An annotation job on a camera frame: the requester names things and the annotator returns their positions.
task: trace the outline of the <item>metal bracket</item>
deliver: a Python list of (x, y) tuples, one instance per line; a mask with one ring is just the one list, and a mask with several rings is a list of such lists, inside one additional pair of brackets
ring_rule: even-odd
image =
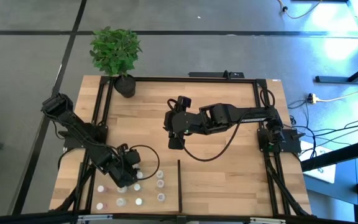
[[(107, 139), (107, 133), (108, 133), (108, 127), (101, 125), (95, 127), (97, 130), (97, 133), (94, 134), (94, 139), (97, 140), (97, 142), (106, 142)], [(67, 149), (75, 149), (75, 148), (83, 148), (84, 146), (79, 143), (73, 136), (71, 136), (67, 131), (59, 131), (58, 132), (61, 136), (65, 138), (65, 143), (63, 147)]]
[(250, 223), (259, 223), (259, 224), (285, 224), (285, 220), (279, 220), (274, 218), (255, 218), (251, 217)]
[(255, 81), (262, 89), (267, 89), (266, 79), (257, 78)]
[(271, 146), (269, 144), (268, 132), (265, 129), (258, 129), (258, 142), (259, 150), (261, 152), (301, 152), (301, 144), (299, 139), (293, 139), (292, 136), (296, 136), (298, 133), (296, 130), (284, 129), (282, 131), (284, 135), (285, 142), (280, 143), (279, 146)]
[(79, 215), (78, 222), (91, 220), (108, 220), (112, 219), (112, 215)]
[(186, 224), (187, 216), (186, 215), (177, 215), (177, 224)]
[(226, 80), (230, 80), (231, 78), (245, 78), (244, 73), (242, 72), (228, 72), (225, 70), (222, 72), (189, 72), (189, 77), (197, 77), (197, 78), (225, 78)]
[(99, 85), (105, 85), (105, 84), (107, 84), (107, 82), (110, 81), (110, 78), (111, 78), (111, 77), (109, 77), (109, 76), (103, 75), (103, 76), (100, 78)]

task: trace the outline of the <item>wooden table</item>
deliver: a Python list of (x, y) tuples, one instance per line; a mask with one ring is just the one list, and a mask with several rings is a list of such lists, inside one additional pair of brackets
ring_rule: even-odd
[[(100, 78), (99, 76), (84, 76), (83, 78), (75, 113), (86, 122), (91, 121)], [(168, 149), (168, 134), (162, 129), (164, 115), (168, 111), (167, 100), (169, 98), (176, 99), (179, 95), (191, 98), (192, 104), (188, 111), (192, 113), (198, 113), (198, 108), (201, 106), (214, 103), (229, 103), (236, 107), (255, 107), (252, 85), (199, 82), (137, 82), (136, 85), (136, 94), (132, 98), (123, 98), (115, 90), (112, 94), (107, 123), (109, 126), (108, 144), (113, 146), (122, 143), (127, 143), (129, 146), (149, 145), (158, 152), (162, 166), (174, 167), (179, 159), (181, 161), (183, 213), (185, 214), (272, 215), (263, 155), (259, 151), (257, 141), (257, 123), (240, 125), (229, 149), (219, 159), (211, 162), (198, 162), (188, 156), (185, 151)], [(267, 86), (275, 95), (275, 107), (281, 119), (285, 124), (290, 125), (281, 81), (267, 80)], [(226, 145), (233, 130), (234, 128), (211, 136), (196, 134), (188, 136), (186, 147), (197, 157), (213, 157)], [(143, 163), (140, 166), (148, 167), (150, 170), (150, 167), (155, 167), (156, 159), (152, 153), (144, 150), (139, 149)], [(303, 209), (311, 212), (298, 159), (289, 153), (281, 153), (280, 156), (287, 188)], [(50, 208), (59, 206), (75, 187), (82, 158), (83, 149), (75, 150), (63, 158)], [(95, 187), (104, 183), (103, 177), (98, 178), (98, 176), (96, 176)], [(172, 176), (173, 180), (166, 181), (169, 182), (168, 185), (173, 185), (175, 181), (175, 174)], [(111, 188), (115, 192), (114, 183), (111, 184)], [(283, 213), (280, 190), (277, 186), (275, 192), (279, 212)], [(103, 197), (109, 197), (111, 203), (115, 204), (116, 193), (104, 196), (94, 194), (92, 213), (100, 212), (95, 209), (95, 203)], [(166, 210), (160, 208), (142, 210), (132, 201), (128, 201), (127, 204), (127, 209), (130, 209), (127, 212), (131, 213), (178, 211), (177, 201), (169, 203), (171, 206)], [(111, 209), (103, 210), (103, 213), (123, 212), (109, 208)]]

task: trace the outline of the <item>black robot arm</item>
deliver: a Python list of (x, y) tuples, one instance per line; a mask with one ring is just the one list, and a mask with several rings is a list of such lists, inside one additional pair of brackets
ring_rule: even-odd
[(266, 121), (266, 129), (262, 129), (270, 144), (277, 144), (284, 140), (283, 123), (277, 110), (272, 107), (236, 108), (230, 104), (218, 103), (200, 108), (198, 114), (186, 112), (191, 106), (191, 99), (179, 96), (173, 102), (174, 107), (165, 113), (164, 129), (169, 132), (170, 149), (183, 149), (184, 136), (190, 134), (214, 134), (227, 131), (235, 124)]
[(41, 111), (52, 121), (60, 123), (84, 146), (92, 163), (104, 175), (109, 174), (118, 187), (137, 182), (137, 170), (132, 165), (140, 162), (139, 153), (126, 147), (107, 146), (97, 142), (98, 130), (91, 123), (84, 123), (74, 112), (73, 102), (64, 94), (57, 94), (42, 103)]

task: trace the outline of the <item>white cap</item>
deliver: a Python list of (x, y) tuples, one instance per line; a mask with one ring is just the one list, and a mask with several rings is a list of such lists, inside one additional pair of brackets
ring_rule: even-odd
[(142, 178), (143, 177), (143, 173), (141, 171), (138, 171), (137, 174), (136, 174), (136, 177), (138, 179)]
[(141, 198), (137, 198), (135, 201), (136, 205), (142, 205), (143, 204), (143, 200)]
[(102, 186), (102, 185), (100, 185), (99, 187), (98, 187), (98, 192), (105, 192), (106, 191), (106, 189)]
[(157, 195), (157, 200), (158, 200), (159, 202), (165, 201), (165, 194), (159, 193), (159, 194)]
[(158, 179), (162, 179), (164, 177), (164, 172), (162, 172), (162, 170), (159, 170), (155, 175), (157, 176)]
[(135, 189), (136, 191), (140, 191), (140, 189), (141, 189), (140, 184), (135, 184), (135, 185), (134, 185), (134, 189)]
[(164, 187), (164, 181), (163, 180), (158, 180), (157, 181), (157, 187), (163, 188)]
[(125, 199), (123, 199), (123, 198), (119, 198), (119, 199), (117, 199), (116, 204), (117, 204), (117, 206), (119, 206), (119, 207), (124, 206), (124, 205), (127, 204), (127, 200), (125, 200)]
[(117, 191), (119, 193), (125, 193), (125, 192), (127, 192), (127, 190), (128, 190), (127, 186), (124, 186), (123, 188), (117, 187)]
[(103, 209), (103, 203), (98, 203), (97, 205), (96, 205), (96, 209), (97, 210), (102, 210)]

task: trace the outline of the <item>power cord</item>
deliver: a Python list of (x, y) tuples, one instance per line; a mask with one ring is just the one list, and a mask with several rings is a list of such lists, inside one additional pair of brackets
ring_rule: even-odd
[[(270, 94), (270, 96), (272, 96), (273, 103), (272, 103), (271, 106), (275, 106), (275, 105), (276, 105), (276, 98), (274, 97), (274, 94), (273, 94), (270, 90), (268, 90), (268, 89), (266, 89), (266, 91), (267, 91), (268, 94)], [(259, 92), (259, 97), (260, 97), (260, 100), (261, 100), (262, 104), (263, 104), (264, 106), (266, 106), (265, 100), (264, 100), (264, 98), (262, 97), (262, 92), (263, 92), (263, 90), (261, 90), (261, 91)]]
[[(348, 135), (348, 134), (354, 133), (354, 132), (356, 132), (356, 131), (358, 131), (358, 129), (353, 130), (353, 131), (348, 132), (348, 133), (345, 133), (345, 134), (343, 134), (343, 135), (340, 135), (340, 136), (338, 136), (338, 137), (336, 137), (336, 138), (333, 138), (333, 139), (331, 139), (331, 141), (332, 141), (332, 140), (335, 140), (335, 139), (339, 139), (339, 138), (341, 138), (341, 137), (343, 137), (343, 136), (346, 136), (346, 135)], [(324, 143), (322, 143), (322, 144), (319, 144), (319, 145), (317, 145), (317, 146), (322, 146), (323, 144), (326, 144), (326, 143), (328, 143), (328, 142), (329, 142), (329, 141), (324, 142)]]
[(346, 129), (357, 128), (357, 127), (358, 127), (358, 125), (350, 126), (350, 127), (346, 127), (346, 128), (341, 128), (341, 129), (336, 129), (336, 130), (334, 130), (334, 131), (330, 131), (330, 132), (323, 133), (323, 134), (318, 134), (318, 135), (316, 135), (316, 136), (317, 136), (317, 137), (318, 137), (318, 136), (324, 136), (324, 135), (326, 135), (326, 134), (331, 134), (331, 133), (334, 133), (334, 132), (337, 132), (337, 131), (343, 131), (343, 130), (346, 130)]
[(189, 151), (187, 150), (187, 148), (185, 147), (185, 144), (183, 143), (183, 141), (182, 141), (180, 138), (178, 138), (178, 139), (179, 139), (179, 142), (180, 142), (181, 146), (183, 147), (183, 149), (185, 150), (185, 152), (186, 152), (191, 158), (193, 158), (193, 159), (195, 159), (195, 160), (197, 160), (197, 161), (200, 161), (200, 162), (213, 161), (213, 160), (219, 158), (219, 157), (226, 151), (226, 149), (228, 149), (228, 147), (230, 146), (231, 142), (232, 142), (233, 139), (234, 139), (234, 136), (236, 136), (236, 134), (237, 134), (237, 130), (239, 129), (239, 126), (240, 126), (240, 124), (241, 124), (241, 121), (242, 121), (243, 117), (244, 117), (245, 115), (247, 115), (247, 114), (249, 114), (249, 112), (248, 112), (248, 113), (244, 113), (244, 114), (241, 116), (241, 118), (239, 119), (239, 122), (237, 123), (237, 126), (236, 126), (236, 128), (235, 128), (233, 134), (231, 135), (229, 142), (227, 142), (226, 146), (222, 149), (222, 151), (221, 151), (218, 155), (216, 155), (216, 156), (214, 156), (214, 157), (212, 157), (212, 158), (209, 158), (209, 159), (200, 159), (200, 158), (194, 156), (191, 152), (189, 152)]
[(354, 95), (354, 94), (356, 94), (356, 93), (358, 93), (358, 91), (355, 91), (354, 93), (350, 93), (350, 94), (347, 94), (347, 95), (344, 95), (344, 96), (340, 96), (340, 97), (337, 97), (337, 98), (333, 98), (333, 99), (330, 99), (330, 100), (322, 100), (322, 99), (320, 99), (320, 98), (318, 98), (317, 96), (316, 96), (316, 94), (314, 94), (314, 93), (310, 93), (309, 94), (309, 103), (311, 103), (311, 104), (316, 104), (317, 102), (332, 102), (332, 101), (335, 101), (335, 100), (340, 100), (340, 99), (343, 99), (343, 98), (346, 98), (346, 97), (348, 97), (348, 96), (351, 96), (351, 95)]
[[(263, 91), (263, 90), (261, 90), (261, 91), (259, 92), (260, 100), (261, 100), (261, 102), (263, 103), (263, 105), (266, 106), (265, 100), (264, 100), (264, 98), (262, 97), (262, 91)], [(274, 105), (276, 104), (276, 99), (275, 99), (275, 97), (274, 97), (274, 94), (273, 94), (270, 90), (267, 90), (267, 92), (268, 92), (268, 93), (270, 94), (270, 96), (272, 97), (272, 101), (273, 101), (272, 106), (274, 106)], [(175, 101), (175, 100), (172, 100), (172, 99), (170, 99), (170, 100), (167, 101), (168, 106), (171, 108), (171, 110), (173, 110), (173, 107), (171, 106), (170, 102), (176, 103), (176, 101)], [(183, 150), (185, 150), (185, 152), (186, 152), (191, 158), (193, 158), (193, 159), (195, 159), (195, 160), (197, 160), (197, 161), (200, 161), (200, 162), (213, 161), (213, 160), (219, 158), (222, 154), (224, 154), (224, 152), (226, 152), (226, 150), (228, 149), (228, 147), (230, 146), (231, 142), (233, 141), (234, 137), (235, 137), (236, 134), (237, 134), (237, 130), (239, 129), (239, 126), (240, 126), (240, 124), (241, 124), (241, 121), (242, 121), (243, 117), (244, 117), (245, 115), (247, 115), (247, 114), (249, 114), (249, 112), (245, 112), (245, 113), (240, 117), (239, 122), (237, 123), (236, 128), (235, 128), (233, 134), (232, 134), (231, 137), (230, 137), (229, 142), (227, 142), (227, 144), (225, 145), (225, 147), (222, 149), (222, 151), (221, 151), (218, 155), (216, 155), (216, 156), (214, 156), (214, 157), (212, 157), (212, 158), (209, 158), (209, 159), (200, 159), (200, 158), (194, 156), (191, 152), (189, 152), (189, 150), (185, 147), (185, 144), (183, 143), (183, 141), (182, 141), (180, 138), (179, 138), (179, 142), (180, 142), (181, 146), (183, 147)]]
[(57, 127), (56, 127), (55, 121), (52, 121), (52, 120), (51, 120), (51, 122), (52, 122), (52, 124), (53, 124), (53, 127), (55, 128), (55, 135), (56, 135), (56, 137), (59, 138), (60, 140), (64, 140), (65, 138), (60, 137), (59, 134), (57, 133)]
[(279, 1), (280, 5), (281, 5), (281, 7), (282, 7), (283, 12), (285, 12), (289, 18), (291, 18), (291, 19), (299, 19), (299, 18), (301, 18), (301, 17), (307, 15), (307, 14), (308, 14), (309, 12), (311, 12), (313, 9), (315, 9), (315, 7), (317, 7), (323, 0), (319, 0), (319, 2), (318, 2), (317, 4), (315, 4), (315, 5), (314, 5), (313, 7), (311, 7), (307, 12), (305, 12), (304, 14), (302, 14), (302, 15), (300, 15), (300, 16), (291, 16), (291, 15), (289, 15), (289, 13), (288, 13), (288, 7), (286, 7), (286, 6), (284, 5), (284, 3), (282, 2), (282, 0), (278, 0), (278, 1)]
[(147, 180), (147, 179), (151, 178), (152, 176), (154, 176), (155, 173), (157, 173), (158, 169), (160, 168), (160, 157), (158, 156), (158, 153), (152, 147), (146, 146), (146, 145), (135, 145), (135, 146), (130, 147), (129, 150), (131, 150), (135, 147), (146, 147), (146, 148), (150, 149), (151, 151), (153, 151), (154, 154), (157, 156), (157, 168), (155, 169), (155, 171), (148, 177), (138, 179), (138, 180)]

